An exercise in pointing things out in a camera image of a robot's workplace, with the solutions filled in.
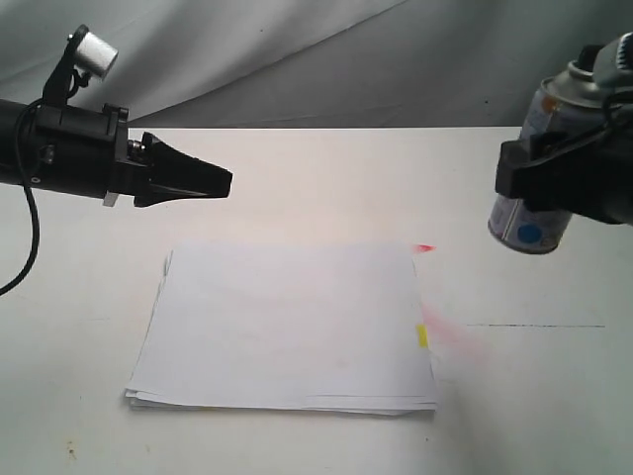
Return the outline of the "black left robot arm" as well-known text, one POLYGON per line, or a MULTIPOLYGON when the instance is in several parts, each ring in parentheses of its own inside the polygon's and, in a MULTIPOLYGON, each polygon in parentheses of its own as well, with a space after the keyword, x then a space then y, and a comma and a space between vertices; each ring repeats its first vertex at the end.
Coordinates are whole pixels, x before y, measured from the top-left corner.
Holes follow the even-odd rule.
POLYGON ((230 171, 182 153, 151 133, 129 137, 127 109, 71 106, 28 109, 1 103, 1 181, 24 178, 36 189, 114 204, 131 196, 137 208, 184 199, 223 199, 230 171))

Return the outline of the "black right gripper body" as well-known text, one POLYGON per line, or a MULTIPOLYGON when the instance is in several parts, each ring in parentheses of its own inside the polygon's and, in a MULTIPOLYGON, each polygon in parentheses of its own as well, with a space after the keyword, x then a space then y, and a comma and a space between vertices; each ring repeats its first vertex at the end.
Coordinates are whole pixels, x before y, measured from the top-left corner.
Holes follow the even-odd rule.
POLYGON ((607 95, 602 122, 557 155, 568 160, 569 199, 526 199, 538 210, 562 209, 609 225, 632 224, 632 91, 607 95))

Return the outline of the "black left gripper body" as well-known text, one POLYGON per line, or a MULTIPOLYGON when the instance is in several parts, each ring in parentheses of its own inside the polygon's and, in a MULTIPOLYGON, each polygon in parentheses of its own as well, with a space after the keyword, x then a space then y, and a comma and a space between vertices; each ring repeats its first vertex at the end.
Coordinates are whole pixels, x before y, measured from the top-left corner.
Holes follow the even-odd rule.
POLYGON ((28 183, 48 191, 110 200, 135 195, 148 177, 141 144, 129 140, 129 111, 39 106, 21 129, 28 183))

